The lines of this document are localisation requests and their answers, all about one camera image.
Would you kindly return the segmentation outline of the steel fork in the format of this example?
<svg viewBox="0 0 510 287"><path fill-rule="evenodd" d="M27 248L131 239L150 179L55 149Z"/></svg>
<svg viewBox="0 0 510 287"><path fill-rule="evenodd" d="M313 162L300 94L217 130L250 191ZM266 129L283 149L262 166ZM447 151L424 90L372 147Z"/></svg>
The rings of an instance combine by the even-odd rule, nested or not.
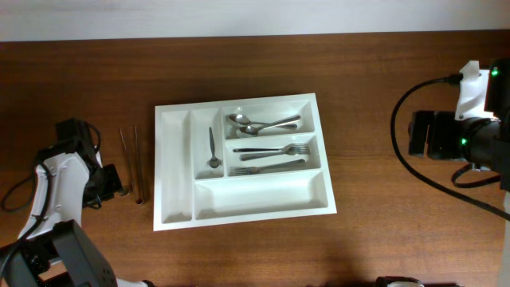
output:
<svg viewBox="0 0 510 287"><path fill-rule="evenodd" d="M276 156L276 155L308 155L310 153L310 148L308 146L299 146L299 147L286 147L280 149L278 151L271 151L265 153L257 153L257 154L249 154L249 155L241 155L239 157L240 161L249 161L254 159L262 159L266 157Z"/></svg>
<svg viewBox="0 0 510 287"><path fill-rule="evenodd" d="M231 167L230 174L231 175L256 175L256 174L264 173L266 171L294 168L294 167L302 167L305 164L306 164L305 159L298 159L298 160L288 161L288 162L284 162L284 163L277 163L277 164L259 166L259 167Z"/></svg>
<svg viewBox="0 0 510 287"><path fill-rule="evenodd" d="M259 152L259 151L279 151L284 150L290 147L308 147L306 143L291 143L283 147L266 147L266 148L254 148L254 147L244 147L244 148L234 148L233 152Z"/></svg>

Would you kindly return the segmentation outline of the steel tablespoon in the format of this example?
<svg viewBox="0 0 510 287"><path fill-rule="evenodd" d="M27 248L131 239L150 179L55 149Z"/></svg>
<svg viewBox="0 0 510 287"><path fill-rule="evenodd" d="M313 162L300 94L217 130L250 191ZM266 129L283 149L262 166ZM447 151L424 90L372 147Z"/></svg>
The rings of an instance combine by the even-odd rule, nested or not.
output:
<svg viewBox="0 0 510 287"><path fill-rule="evenodd" d="M262 124L259 127L256 127L253 125L248 125L248 126L238 128L235 133L240 138L255 137L255 136L258 136L258 134L262 130L265 130L268 128L276 128L276 127L284 126L286 124L294 124L294 123L298 122L300 119L301 119L300 115L295 115L295 116L290 116L290 117L282 119L282 120L274 121L269 124Z"/></svg>
<svg viewBox="0 0 510 287"><path fill-rule="evenodd" d="M226 119L233 126L236 126L236 127L248 126L248 125L264 125L264 123L252 121L247 116L244 116L242 114L229 114L226 116ZM286 124L286 125L281 125L280 128L295 130L295 129L297 129L297 125L296 124Z"/></svg>

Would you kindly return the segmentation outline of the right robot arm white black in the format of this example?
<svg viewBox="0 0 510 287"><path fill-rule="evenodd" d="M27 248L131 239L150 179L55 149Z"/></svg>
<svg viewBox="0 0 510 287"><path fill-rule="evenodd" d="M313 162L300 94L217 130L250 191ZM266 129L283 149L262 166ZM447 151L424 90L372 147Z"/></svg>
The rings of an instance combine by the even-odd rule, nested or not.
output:
<svg viewBox="0 0 510 287"><path fill-rule="evenodd" d="M457 74L421 83L459 87L453 111L418 110L409 127L408 154L464 162L450 181L458 189L497 183L509 192L509 59L488 67L468 61Z"/></svg>

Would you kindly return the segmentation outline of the small steel teaspoon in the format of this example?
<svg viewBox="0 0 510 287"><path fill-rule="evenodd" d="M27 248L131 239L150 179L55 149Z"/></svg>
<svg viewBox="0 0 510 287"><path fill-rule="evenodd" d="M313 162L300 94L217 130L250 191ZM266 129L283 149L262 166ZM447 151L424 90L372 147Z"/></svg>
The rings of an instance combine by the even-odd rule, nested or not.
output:
<svg viewBox="0 0 510 287"><path fill-rule="evenodd" d="M218 168L222 164L222 161L216 156L214 134L213 134L212 127L209 127L209 140L210 140L211 158L209 159L208 164L211 168L215 169L215 168Z"/></svg>

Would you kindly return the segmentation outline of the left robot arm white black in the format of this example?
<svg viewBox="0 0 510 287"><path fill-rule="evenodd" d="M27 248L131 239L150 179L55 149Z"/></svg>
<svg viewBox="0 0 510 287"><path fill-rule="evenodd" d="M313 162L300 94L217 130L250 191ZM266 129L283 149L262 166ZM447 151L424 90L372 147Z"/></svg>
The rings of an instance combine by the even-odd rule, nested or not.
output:
<svg viewBox="0 0 510 287"><path fill-rule="evenodd" d="M129 286L81 227L82 210L126 195L116 167L104 165L100 133L72 118L56 125L57 142L41 149L29 180L31 211L18 239L1 248L8 286Z"/></svg>

